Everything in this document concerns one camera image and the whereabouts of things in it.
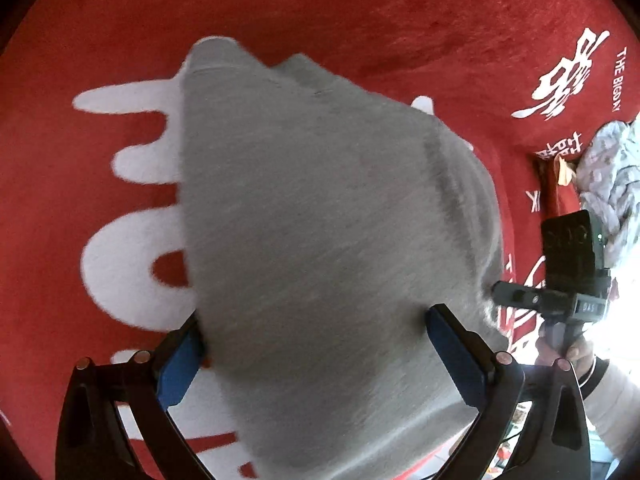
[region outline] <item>silver screw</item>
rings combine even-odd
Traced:
[[[566,359],[558,359],[556,363],[558,363],[558,368],[560,368],[564,372],[568,372],[571,370],[571,363]]]
[[[151,359],[151,353],[147,350],[141,350],[140,352],[136,352],[133,355],[133,360],[137,362],[139,365],[144,364]]]
[[[508,352],[498,352],[495,355],[495,360],[498,361],[501,365],[510,365],[513,363],[513,356]]]
[[[86,368],[89,367],[90,364],[91,364],[91,359],[89,359],[88,357],[83,357],[76,363],[76,369],[85,370]]]

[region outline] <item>white sleeve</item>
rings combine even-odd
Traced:
[[[584,401],[587,418],[620,460],[640,435],[640,388],[610,364],[600,384]]]

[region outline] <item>blue gripper pad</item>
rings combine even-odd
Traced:
[[[465,330],[444,304],[427,310],[425,324],[429,339],[465,404],[482,411],[487,384],[493,379],[491,349],[478,334]]]
[[[158,401],[166,411],[178,404],[200,368],[204,346],[194,331],[189,332],[158,375]]]

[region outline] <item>person's hand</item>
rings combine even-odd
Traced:
[[[540,327],[538,335],[540,337],[536,341],[536,348],[538,349],[536,364],[551,366],[560,356],[558,352],[546,343],[544,324]],[[580,379],[584,374],[587,374],[589,370],[591,370],[591,366],[593,366],[593,360],[595,359],[593,342],[587,341],[584,336],[582,336],[569,347],[566,358],[574,365],[575,375]]]

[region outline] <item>crumpled gray cloth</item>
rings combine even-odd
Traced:
[[[266,480],[383,480],[476,415],[424,330],[495,349],[492,180],[437,118],[304,56],[197,43],[184,83],[186,263],[239,439]]]
[[[640,250],[639,118],[601,127],[577,169],[580,204],[602,220],[605,265],[616,274],[630,258],[637,259]]]

